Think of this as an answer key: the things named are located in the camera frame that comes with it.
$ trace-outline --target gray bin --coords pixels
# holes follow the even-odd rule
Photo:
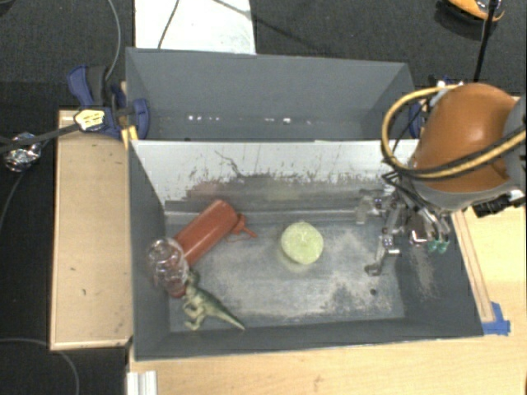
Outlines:
[[[405,65],[129,49],[127,83],[152,112],[148,140],[129,153],[137,360],[482,334],[457,240],[440,255],[401,239],[381,276],[364,272],[383,221],[359,225],[354,209],[365,191],[389,191],[380,120],[412,89]],[[216,198],[259,236],[223,240],[196,265],[243,332],[214,318],[188,330],[181,300],[147,274],[147,246]],[[295,221],[324,236],[309,267],[281,254]]]

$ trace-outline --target black floor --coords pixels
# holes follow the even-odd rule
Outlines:
[[[259,53],[406,62],[417,86],[429,75],[470,80],[479,27],[436,8],[437,0],[250,0]],[[133,0],[114,0],[124,45],[133,45]],[[481,80],[525,92],[527,0],[506,0]],[[114,19],[105,0],[18,0],[0,5],[0,136],[56,127],[74,105],[66,73],[108,65]],[[124,78],[121,56],[113,81]],[[0,168],[0,209],[17,176]],[[54,145],[20,182],[0,230],[0,338],[47,340],[54,215]],[[124,390],[123,349],[69,353],[81,393]],[[0,393],[74,393],[68,362],[30,342],[0,340]]]

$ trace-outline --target green toy dinosaur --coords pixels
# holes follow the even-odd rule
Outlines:
[[[213,316],[245,330],[243,323],[231,314],[220,300],[209,292],[198,288],[198,281],[199,274],[191,269],[184,296],[183,311],[192,320],[186,321],[185,326],[197,331],[207,316]]]

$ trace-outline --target red plastic bottle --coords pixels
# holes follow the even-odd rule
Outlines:
[[[256,234],[245,227],[245,216],[237,214],[227,202],[216,200],[174,236],[183,249],[184,258],[192,267],[208,250],[229,233],[241,231]]]

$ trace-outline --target green sponge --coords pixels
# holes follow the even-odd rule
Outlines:
[[[284,253],[302,265],[316,261],[324,249],[322,234],[307,222],[289,225],[282,233],[280,243]]]

